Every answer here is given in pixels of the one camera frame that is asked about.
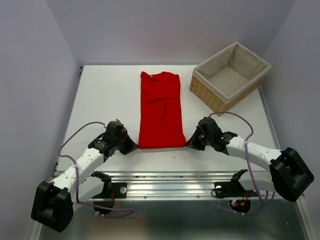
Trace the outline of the red t shirt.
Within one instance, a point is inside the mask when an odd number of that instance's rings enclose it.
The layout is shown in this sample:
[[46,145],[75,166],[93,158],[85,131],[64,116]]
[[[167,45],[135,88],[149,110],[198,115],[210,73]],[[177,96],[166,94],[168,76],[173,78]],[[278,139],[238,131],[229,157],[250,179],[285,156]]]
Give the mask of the red t shirt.
[[181,148],[186,144],[181,108],[181,82],[177,74],[163,71],[140,74],[141,149]]

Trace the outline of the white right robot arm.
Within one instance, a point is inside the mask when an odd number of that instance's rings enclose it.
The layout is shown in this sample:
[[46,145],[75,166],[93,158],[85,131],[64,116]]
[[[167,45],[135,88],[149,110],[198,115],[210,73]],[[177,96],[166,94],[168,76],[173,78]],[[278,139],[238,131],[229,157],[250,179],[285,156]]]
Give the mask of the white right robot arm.
[[236,133],[223,132],[211,117],[198,122],[186,146],[199,151],[212,147],[216,152],[245,160],[246,169],[239,170],[229,181],[215,183],[212,194],[219,199],[255,197],[258,191],[264,191],[295,202],[315,179],[295,149],[271,149],[248,142]]

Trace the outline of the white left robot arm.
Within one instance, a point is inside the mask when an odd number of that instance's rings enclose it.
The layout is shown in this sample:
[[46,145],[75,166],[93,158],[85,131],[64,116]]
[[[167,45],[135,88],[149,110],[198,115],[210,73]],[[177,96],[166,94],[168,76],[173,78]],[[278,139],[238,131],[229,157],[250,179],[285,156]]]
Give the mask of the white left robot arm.
[[110,121],[104,128],[105,132],[88,144],[79,159],[65,155],[72,166],[53,180],[38,185],[30,215],[32,220],[60,233],[82,206],[92,207],[96,215],[106,218],[111,212],[119,212],[119,218],[134,213],[132,209],[114,207],[116,190],[112,187],[112,178],[96,169],[115,152],[127,155],[137,150],[138,145],[121,122]]

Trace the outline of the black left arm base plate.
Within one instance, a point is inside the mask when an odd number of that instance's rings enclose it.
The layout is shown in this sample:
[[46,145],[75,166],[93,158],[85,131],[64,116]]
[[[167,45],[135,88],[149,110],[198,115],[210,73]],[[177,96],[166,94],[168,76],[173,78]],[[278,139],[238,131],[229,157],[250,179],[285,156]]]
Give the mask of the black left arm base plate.
[[91,175],[95,179],[99,179],[103,183],[102,190],[98,191],[94,199],[125,199],[127,197],[126,182],[112,182],[112,177],[101,171],[95,171]]

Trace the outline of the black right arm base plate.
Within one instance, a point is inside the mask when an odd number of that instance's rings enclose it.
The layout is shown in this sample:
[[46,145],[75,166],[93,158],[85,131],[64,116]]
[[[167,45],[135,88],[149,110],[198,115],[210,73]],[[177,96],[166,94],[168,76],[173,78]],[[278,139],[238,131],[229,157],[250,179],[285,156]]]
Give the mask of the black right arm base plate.
[[240,184],[239,180],[247,173],[248,170],[242,169],[235,173],[229,181],[218,181],[214,183],[214,189],[211,191],[211,195],[218,198],[235,198],[235,197],[257,197],[252,189],[245,190]]

